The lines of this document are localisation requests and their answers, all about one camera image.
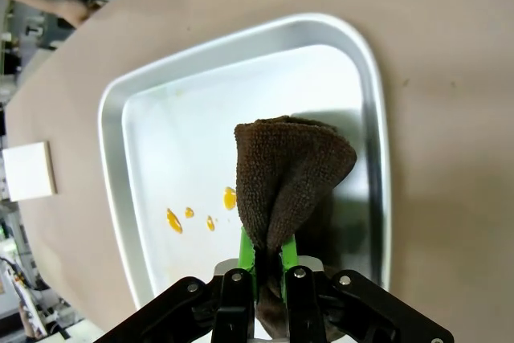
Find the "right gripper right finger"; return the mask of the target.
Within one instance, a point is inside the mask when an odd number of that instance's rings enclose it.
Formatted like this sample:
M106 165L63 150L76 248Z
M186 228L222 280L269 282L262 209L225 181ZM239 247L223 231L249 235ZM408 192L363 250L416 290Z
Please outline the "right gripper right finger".
M327 277L317 258L282 246L282 297L291 342L327 342L335 328L356 342L453 342L452 333L354 270Z

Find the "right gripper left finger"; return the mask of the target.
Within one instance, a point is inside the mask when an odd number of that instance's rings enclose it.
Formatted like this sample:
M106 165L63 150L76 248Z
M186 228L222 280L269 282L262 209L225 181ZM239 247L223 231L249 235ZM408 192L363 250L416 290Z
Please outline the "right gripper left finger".
M241 230L239 257L219 263L212 280L180 279L98 342L246 342L254 335L255 250Z

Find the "person's left hand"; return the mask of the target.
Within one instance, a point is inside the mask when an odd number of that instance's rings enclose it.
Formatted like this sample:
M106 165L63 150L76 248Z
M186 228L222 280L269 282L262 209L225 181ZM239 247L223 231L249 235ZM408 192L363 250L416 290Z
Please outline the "person's left hand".
M74 28L81 26L95 12L94 8L81 0L57 0L55 10L57 16Z

